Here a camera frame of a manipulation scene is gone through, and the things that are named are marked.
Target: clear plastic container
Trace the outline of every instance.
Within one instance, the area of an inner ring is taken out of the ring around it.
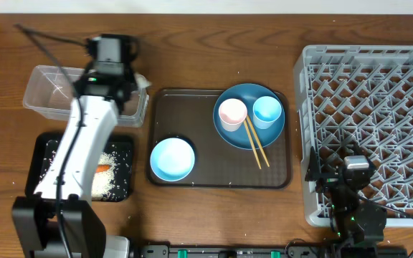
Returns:
[[[78,80],[84,69],[65,67],[72,81]],[[23,97],[23,106],[48,119],[68,120],[72,90],[57,67],[38,65],[29,78]],[[141,127],[146,114],[149,96],[142,89],[133,92],[118,118],[118,126]]]

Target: light blue cup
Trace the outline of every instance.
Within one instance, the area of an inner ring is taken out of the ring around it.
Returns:
[[[259,129],[269,128],[283,111],[280,101],[273,97],[260,97],[252,106],[252,122]]]
[[[151,153],[151,169],[164,181],[178,181],[191,173],[195,163],[192,147],[180,138],[162,140]]]

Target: blue plate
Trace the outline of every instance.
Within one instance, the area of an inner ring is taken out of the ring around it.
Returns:
[[[151,153],[152,171],[165,181],[178,181],[191,173],[195,163],[192,147],[180,138],[162,140]]]
[[[261,85],[256,85],[252,83],[244,83],[241,85],[236,85],[234,87],[229,88],[228,90],[224,91],[221,96],[219,96],[216,104],[214,105],[213,110],[213,122],[214,127],[218,131],[219,135],[225,139],[231,145],[245,149],[251,150],[250,140],[248,140],[247,131],[245,130],[245,126],[241,125],[238,130],[234,132],[228,132],[221,126],[221,120],[219,118],[219,106],[221,103],[230,98],[237,98],[247,106],[248,115],[250,120],[252,121],[252,106],[255,101],[264,96],[270,96],[277,99],[280,104],[281,101],[277,97],[275,93],[271,90],[263,87]],[[259,129],[255,127],[257,137],[262,144],[262,147],[268,146],[269,144],[273,143],[277,140],[278,136],[280,136],[281,132],[283,131],[283,126],[285,125],[285,112],[282,112],[281,116],[270,126],[268,129]],[[255,142],[255,147],[257,147],[257,142],[253,137],[253,141]]]

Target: chopstick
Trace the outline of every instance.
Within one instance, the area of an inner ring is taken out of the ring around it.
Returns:
[[[265,153],[264,153],[264,149],[262,148],[261,142],[259,141],[259,138],[257,137],[255,127],[252,125],[251,120],[250,120],[250,117],[249,117],[248,115],[247,115],[247,121],[248,121],[248,123],[250,124],[252,134],[253,134],[253,135],[255,136],[255,138],[256,138],[257,145],[259,146],[259,149],[261,150],[262,156],[264,157],[264,160],[265,160],[265,162],[266,162],[266,164],[267,164],[267,167],[270,167],[269,161],[267,160],[267,156],[266,156]]]
[[[250,140],[251,147],[252,147],[252,152],[255,153],[255,158],[256,158],[256,161],[257,161],[257,165],[259,166],[259,169],[261,169],[261,163],[259,162],[259,158],[257,157],[257,152],[256,152],[255,144],[254,144],[253,141],[252,141],[251,134],[250,134],[250,129],[248,129],[247,121],[246,121],[246,120],[243,121],[243,124],[245,125],[245,129],[247,130],[248,139]]]

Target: brown table top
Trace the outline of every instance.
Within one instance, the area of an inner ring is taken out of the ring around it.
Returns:
[[[0,14],[0,257],[22,255],[11,206],[24,194],[36,137],[66,126],[22,106],[33,67],[52,63],[14,23],[66,37],[138,35],[143,43],[135,68],[153,82],[148,90],[152,96],[165,87],[226,89],[256,82],[288,98],[294,176],[284,191],[154,186],[145,177],[151,108],[142,128],[116,128],[136,142],[135,192],[126,201],[94,202],[92,207],[108,234],[133,237],[141,244],[262,246],[334,237],[330,229],[312,227],[303,216],[295,61],[308,44],[413,44],[413,16]],[[64,66],[84,67],[88,61],[79,47],[46,45]],[[413,229],[386,229],[384,244],[411,252]]]

